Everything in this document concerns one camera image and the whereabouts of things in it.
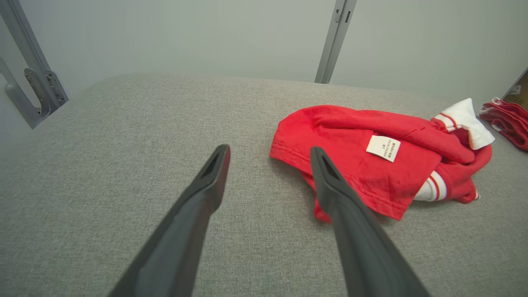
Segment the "red shorts white side stripes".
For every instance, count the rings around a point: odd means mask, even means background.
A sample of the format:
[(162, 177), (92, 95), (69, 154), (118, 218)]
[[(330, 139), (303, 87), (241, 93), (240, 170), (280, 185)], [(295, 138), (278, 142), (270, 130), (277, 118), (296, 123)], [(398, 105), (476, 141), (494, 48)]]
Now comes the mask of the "red shorts white side stripes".
[(479, 116), (517, 148), (528, 151), (528, 111), (519, 104), (494, 97), (491, 102), (483, 104)]

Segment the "grey metal partition post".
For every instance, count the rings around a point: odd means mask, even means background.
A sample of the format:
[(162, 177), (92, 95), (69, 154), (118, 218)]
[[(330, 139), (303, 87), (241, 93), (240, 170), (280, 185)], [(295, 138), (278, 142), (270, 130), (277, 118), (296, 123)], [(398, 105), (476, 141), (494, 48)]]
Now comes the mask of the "grey metal partition post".
[(336, 0), (315, 83), (329, 83), (358, 0)]

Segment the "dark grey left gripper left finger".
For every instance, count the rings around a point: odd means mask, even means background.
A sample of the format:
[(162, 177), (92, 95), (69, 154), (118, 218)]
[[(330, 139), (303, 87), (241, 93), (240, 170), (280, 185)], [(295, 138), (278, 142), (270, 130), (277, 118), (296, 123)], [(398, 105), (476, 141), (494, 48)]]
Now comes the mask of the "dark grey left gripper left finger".
[(210, 217), (222, 203), (231, 158), (218, 146), (143, 245), (109, 297), (190, 297)]

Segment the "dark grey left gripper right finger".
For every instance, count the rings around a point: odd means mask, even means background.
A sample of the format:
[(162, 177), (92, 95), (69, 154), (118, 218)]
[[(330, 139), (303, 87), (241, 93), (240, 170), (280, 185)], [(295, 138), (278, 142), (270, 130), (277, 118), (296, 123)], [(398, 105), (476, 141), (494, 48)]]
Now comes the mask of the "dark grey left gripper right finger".
[(330, 216), (349, 297), (430, 297), (372, 212), (321, 147), (310, 162), (316, 197)]

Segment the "brown cardboard box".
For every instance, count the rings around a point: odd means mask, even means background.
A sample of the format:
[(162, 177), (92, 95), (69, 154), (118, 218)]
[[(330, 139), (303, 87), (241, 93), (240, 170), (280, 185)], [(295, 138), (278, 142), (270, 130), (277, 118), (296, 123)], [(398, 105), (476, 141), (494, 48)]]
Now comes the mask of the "brown cardboard box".
[(519, 104), (528, 112), (528, 68), (509, 89), (503, 100), (507, 103)]

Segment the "red Bulls 23 jersey shirt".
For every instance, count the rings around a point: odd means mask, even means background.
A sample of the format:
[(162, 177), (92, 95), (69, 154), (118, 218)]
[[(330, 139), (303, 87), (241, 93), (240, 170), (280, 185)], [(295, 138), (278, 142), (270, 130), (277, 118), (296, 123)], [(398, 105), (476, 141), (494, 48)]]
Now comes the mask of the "red Bulls 23 jersey shirt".
[(414, 201), (479, 199), (472, 177), (491, 160), (493, 142), (470, 98), (430, 120), (321, 105), (279, 123), (270, 157), (315, 187), (309, 155), (321, 147), (368, 207), (401, 220)]

